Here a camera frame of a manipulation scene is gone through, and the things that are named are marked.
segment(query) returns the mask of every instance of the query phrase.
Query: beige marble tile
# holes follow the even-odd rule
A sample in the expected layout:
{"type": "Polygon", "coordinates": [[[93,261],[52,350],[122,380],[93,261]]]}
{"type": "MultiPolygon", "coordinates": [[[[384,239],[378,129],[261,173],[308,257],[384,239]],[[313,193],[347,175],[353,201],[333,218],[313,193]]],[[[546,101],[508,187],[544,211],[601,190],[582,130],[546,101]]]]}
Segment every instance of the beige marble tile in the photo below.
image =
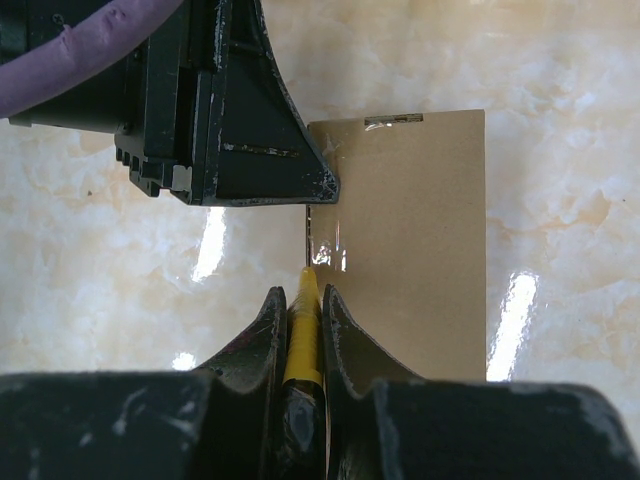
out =
{"type": "MultiPolygon", "coordinates": [[[[640,1],[264,4],[307,121],[486,109],[488,375],[593,385],[640,438],[640,1]]],[[[0,142],[3,371],[188,366],[295,284],[295,207],[149,200],[95,135],[0,142]]]]}

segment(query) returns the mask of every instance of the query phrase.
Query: cardboard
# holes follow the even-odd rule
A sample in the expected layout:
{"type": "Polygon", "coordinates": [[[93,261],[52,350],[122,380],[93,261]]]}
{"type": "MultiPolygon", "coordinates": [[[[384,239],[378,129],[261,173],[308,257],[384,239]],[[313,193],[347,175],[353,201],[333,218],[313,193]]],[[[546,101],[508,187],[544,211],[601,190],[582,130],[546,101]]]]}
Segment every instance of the cardboard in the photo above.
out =
{"type": "Polygon", "coordinates": [[[317,122],[342,182],[308,254],[355,321],[429,379],[485,379],[484,112],[317,122]]]}

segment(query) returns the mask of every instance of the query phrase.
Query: black mechanical component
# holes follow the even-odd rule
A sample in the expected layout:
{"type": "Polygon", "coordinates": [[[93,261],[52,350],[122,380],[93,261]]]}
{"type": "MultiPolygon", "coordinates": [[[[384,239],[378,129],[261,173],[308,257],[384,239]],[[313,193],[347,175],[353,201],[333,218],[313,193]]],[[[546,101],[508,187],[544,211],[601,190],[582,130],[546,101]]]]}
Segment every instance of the black mechanical component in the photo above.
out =
{"type": "MultiPolygon", "coordinates": [[[[323,330],[330,480],[640,478],[593,390],[425,381],[331,286],[323,330]]],[[[272,289],[258,319],[189,373],[0,377],[2,478],[277,478],[286,336],[272,289]]]]}
{"type": "MultiPolygon", "coordinates": [[[[108,0],[3,0],[0,64],[108,0]]],[[[333,203],[338,181],[278,72],[259,0],[187,0],[143,45],[10,119],[115,134],[147,195],[189,205],[333,203]]]]}

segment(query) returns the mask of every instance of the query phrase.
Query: yellow marker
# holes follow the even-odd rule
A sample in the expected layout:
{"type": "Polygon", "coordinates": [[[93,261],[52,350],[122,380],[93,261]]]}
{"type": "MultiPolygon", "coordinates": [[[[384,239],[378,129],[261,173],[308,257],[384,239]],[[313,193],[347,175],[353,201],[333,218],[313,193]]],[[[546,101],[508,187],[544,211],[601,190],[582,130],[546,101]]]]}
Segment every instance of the yellow marker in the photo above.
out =
{"type": "Polygon", "coordinates": [[[302,270],[298,296],[290,310],[293,321],[283,383],[291,379],[309,380],[322,387],[322,366],[318,359],[320,295],[313,269],[302,270]]]}

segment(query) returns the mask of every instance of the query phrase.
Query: cardboard box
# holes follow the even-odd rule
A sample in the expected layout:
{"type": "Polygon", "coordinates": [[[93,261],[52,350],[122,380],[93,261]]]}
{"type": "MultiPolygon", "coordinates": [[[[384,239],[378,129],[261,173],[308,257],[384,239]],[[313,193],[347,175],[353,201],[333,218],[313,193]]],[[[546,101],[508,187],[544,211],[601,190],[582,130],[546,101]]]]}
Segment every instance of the cardboard box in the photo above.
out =
{"type": "Polygon", "coordinates": [[[484,112],[312,123],[342,182],[309,208],[309,262],[429,379],[485,379],[484,112]]]}

